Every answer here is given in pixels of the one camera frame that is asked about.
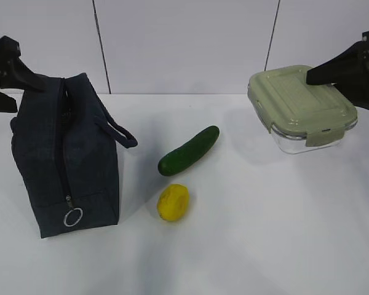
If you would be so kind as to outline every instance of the green cucumber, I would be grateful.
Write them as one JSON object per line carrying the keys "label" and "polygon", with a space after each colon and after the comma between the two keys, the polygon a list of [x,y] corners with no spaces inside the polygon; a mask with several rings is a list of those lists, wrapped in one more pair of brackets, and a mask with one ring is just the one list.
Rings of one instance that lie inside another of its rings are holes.
{"label": "green cucumber", "polygon": [[189,168],[210,150],[219,134],[217,126],[209,126],[184,145],[165,155],[158,165],[160,174],[172,176]]}

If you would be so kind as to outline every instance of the lunch bag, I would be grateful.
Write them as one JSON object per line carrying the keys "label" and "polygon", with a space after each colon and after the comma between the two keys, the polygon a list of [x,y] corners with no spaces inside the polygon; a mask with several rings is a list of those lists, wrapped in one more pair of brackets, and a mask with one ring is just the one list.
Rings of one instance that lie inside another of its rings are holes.
{"label": "lunch bag", "polygon": [[115,141],[132,148],[137,140],[115,123],[86,74],[40,77],[46,90],[24,92],[11,129],[41,238],[117,224]]}

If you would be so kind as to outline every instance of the glass food container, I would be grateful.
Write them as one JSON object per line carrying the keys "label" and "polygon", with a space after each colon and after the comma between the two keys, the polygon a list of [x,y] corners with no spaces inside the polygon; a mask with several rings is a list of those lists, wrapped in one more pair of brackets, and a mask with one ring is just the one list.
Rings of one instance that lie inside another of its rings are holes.
{"label": "glass food container", "polygon": [[310,66],[255,74],[248,97],[281,150],[289,154],[338,144],[355,127],[355,106],[332,85],[307,85]]}

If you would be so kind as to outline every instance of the yellow lemon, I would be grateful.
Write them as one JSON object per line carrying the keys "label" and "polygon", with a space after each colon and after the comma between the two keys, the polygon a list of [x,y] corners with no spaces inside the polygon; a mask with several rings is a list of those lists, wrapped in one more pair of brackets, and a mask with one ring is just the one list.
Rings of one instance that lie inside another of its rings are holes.
{"label": "yellow lemon", "polygon": [[166,221],[176,221],[185,215],[189,206],[189,191],[180,184],[171,184],[160,195],[157,210]]}

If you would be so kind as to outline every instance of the green lid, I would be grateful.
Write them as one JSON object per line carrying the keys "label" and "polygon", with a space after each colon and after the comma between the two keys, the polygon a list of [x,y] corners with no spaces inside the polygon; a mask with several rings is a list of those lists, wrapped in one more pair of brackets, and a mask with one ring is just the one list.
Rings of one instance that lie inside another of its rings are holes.
{"label": "green lid", "polygon": [[306,84],[310,66],[289,66],[255,74],[248,97],[260,119],[289,136],[306,137],[306,146],[340,140],[357,121],[355,106],[332,85]]}

